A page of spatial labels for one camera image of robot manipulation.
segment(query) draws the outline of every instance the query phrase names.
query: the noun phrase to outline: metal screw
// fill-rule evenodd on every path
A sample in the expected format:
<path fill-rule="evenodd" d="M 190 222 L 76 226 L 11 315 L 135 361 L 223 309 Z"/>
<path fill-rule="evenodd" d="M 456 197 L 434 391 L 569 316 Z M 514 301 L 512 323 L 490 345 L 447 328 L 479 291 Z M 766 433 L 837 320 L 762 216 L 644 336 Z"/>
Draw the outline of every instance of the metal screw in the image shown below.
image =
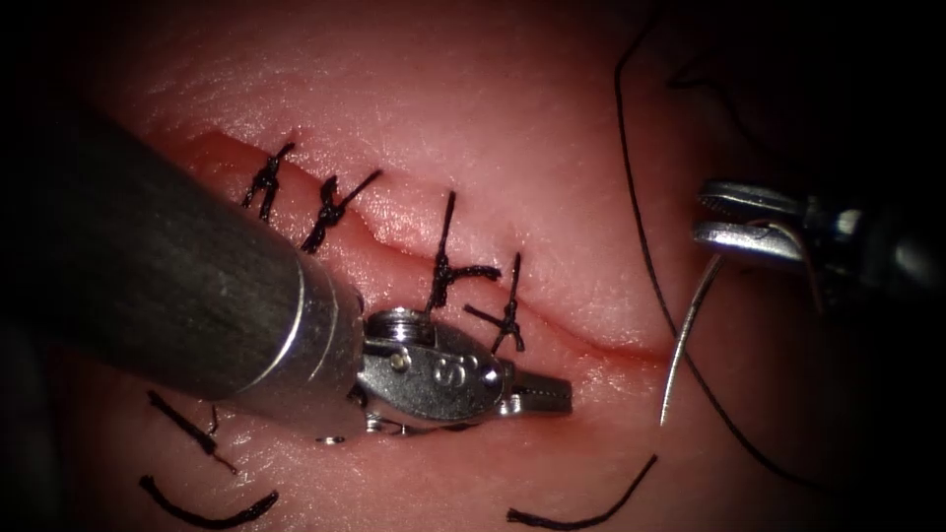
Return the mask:
<path fill-rule="evenodd" d="M 391 355 L 391 369 L 394 369 L 398 373 L 403 373 L 407 371 L 407 368 L 411 366 L 411 357 L 406 353 L 395 353 Z"/>

